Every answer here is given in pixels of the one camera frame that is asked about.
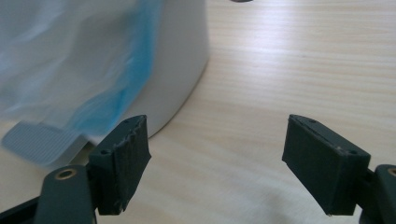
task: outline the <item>wooden table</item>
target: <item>wooden table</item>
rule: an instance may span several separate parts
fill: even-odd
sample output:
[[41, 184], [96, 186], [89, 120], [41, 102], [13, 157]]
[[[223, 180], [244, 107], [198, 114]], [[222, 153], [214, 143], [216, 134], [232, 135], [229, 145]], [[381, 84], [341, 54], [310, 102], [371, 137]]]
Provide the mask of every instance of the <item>wooden table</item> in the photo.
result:
[[[358, 223], [359, 208], [327, 217], [281, 156], [298, 114], [371, 153], [371, 169], [396, 164], [395, 1], [208, 0], [207, 17], [202, 78], [149, 140], [127, 211], [99, 223]], [[0, 150], [0, 211], [46, 173]]]

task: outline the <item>clear plastic bag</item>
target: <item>clear plastic bag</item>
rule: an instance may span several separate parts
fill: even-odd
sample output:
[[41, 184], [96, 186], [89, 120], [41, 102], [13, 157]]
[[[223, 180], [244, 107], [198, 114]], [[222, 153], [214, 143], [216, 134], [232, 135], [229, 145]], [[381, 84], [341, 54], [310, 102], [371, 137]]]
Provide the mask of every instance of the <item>clear plastic bag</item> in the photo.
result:
[[0, 119], [106, 133], [149, 78], [162, 5], [0, 1]]

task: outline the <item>gray pedal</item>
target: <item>gray pedal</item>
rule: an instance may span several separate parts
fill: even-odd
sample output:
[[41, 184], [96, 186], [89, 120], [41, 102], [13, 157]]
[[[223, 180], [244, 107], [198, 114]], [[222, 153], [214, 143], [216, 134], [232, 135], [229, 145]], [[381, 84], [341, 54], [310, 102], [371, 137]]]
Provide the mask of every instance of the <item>gray pedal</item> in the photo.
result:
[[25, 121], [15, 125], [2, 140], [7, 150], [49, 169], [68, 164], [87, 143], [80, 133]]

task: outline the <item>tabletop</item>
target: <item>tabletop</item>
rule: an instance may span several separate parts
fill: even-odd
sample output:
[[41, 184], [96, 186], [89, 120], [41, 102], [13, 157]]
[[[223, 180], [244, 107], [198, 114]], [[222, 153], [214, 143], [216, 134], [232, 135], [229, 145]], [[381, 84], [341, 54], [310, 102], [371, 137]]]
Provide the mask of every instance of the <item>tabletop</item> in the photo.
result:
[[[289, 114], [396, 164], [396, 2], [207, 0], [210, 60], [127, 210], [99, 223], [358, 223], [328, 217], [281, 160]], [[1, 124], [0, 134], [10, 127]], [[47, 171], [0, 150], [0, 211]]]

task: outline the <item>light wood surface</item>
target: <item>light wood surface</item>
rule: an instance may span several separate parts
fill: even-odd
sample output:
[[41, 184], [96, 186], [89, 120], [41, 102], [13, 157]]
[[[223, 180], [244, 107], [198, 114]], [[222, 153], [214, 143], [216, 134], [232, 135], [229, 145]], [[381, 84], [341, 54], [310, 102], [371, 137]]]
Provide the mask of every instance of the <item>light wood surface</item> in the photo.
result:
[[[358, 223], [359, 208], [327, 217], [281, 156], [298, 114], [371, 153], [371, 169], [396, 164], [396, 2], [208, 0], [207, 17], [202, 78], [149, 140], [127, 211], [99, 223]], [[0, 211], [45, 174], [0, 150]]]

